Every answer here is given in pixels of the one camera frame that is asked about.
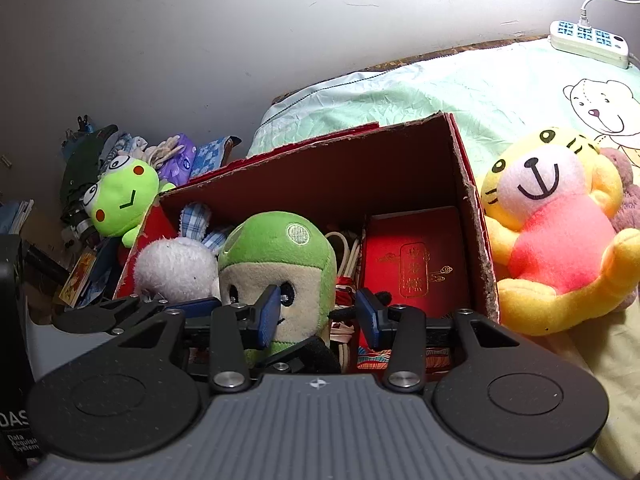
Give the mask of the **colourful picture card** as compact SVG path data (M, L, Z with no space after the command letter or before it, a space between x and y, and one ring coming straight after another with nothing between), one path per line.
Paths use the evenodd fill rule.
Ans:
M71 308L76 306L95 262L96 253L92 250L87 250L80 255L72 272L70 272L70 276L58 294L58 298L63 304Z

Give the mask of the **yellow tiger plush toy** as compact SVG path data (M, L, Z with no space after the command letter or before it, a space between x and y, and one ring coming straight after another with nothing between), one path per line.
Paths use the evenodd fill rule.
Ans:
M500 154L485 174L480 200L491 255L506 268L498 281L501 323L527 336L564 332L610 313L606 253L622 201L614 171L602 162L588 188L582 155L597 148L560 129L541 130Z

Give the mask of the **red cardboard box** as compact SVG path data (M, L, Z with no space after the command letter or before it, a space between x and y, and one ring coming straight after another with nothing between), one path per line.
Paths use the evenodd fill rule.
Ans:
M214 228L238 226L253 214L287 211L322 232L354 234L364 244L369 220L454 207L464 238L470 304L498 318L494 269L471 165L454 118L379 127L364 125L232 162L152 203L116 292L134 293L134 264L154 240L174 237L186 205L206 205Z

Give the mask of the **purple tissue pack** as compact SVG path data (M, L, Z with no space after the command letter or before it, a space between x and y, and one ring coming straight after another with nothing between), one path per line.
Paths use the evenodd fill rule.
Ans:
M183 133L178 134L175 148L177 151L160 166L158 176L163 183L172 183L175 186L180 186L186 184L190 179L198 148Z

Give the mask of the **white power strip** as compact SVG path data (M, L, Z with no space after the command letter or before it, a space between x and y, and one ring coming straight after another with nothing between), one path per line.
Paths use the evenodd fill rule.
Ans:
M585 0L580 6L578 22L557 20L549 27L549 40L556 50L592 58L619 68L629 65L627 41L614 32L594 28L588 20L587 8L596 0ZM638 6L639 0L608 0L627 6Z

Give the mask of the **white plush bunny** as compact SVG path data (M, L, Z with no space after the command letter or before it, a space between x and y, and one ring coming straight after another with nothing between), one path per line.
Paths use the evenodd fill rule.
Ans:
M226 231L211 231L210 209L186 205L179 218L179 235L154 240L142 249L134 264L134 292L169 302L220 298L218 255Z

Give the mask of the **pink plush teddy bear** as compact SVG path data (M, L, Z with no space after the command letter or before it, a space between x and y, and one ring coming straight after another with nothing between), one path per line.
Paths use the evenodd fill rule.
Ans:
M590 148L582 155L582 164L587 175L588 188L590 188L593 170L597 163L602 162L604 176L608 177L608 183L614 184L612 177L614 171L620 176L620 183L612 187L615 192L622 192L620 206L614 212L611 219L615 231L612 250L606 253L605 275L612 280L613 289L606 296L609 304L613 300L620 303L610 312L626 309L637 296L639 279L639 187L634 184L634 175L629 159L622 151L614 148Z

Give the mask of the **small red gift box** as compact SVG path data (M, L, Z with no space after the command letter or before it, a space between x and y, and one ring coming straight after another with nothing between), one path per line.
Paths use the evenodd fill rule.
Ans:
M406 304L442 318L470 304L464 238L454 207L369 220L363 244L360 286L386 292L391 304Z

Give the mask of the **green frog plush toy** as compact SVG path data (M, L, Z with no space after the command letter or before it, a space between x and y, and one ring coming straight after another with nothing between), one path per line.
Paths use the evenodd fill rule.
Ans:
M119 155L85 192L82 206L101 235L120 237L131 248L156 196L174 187L144 160Z

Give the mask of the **blue checkered cloth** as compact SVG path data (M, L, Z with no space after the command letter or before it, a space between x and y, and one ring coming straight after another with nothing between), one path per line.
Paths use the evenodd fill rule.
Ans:
M242 140L237 136L223 136L200 146L192 162L190 179L194 180L224 166L232 150L241 143Z

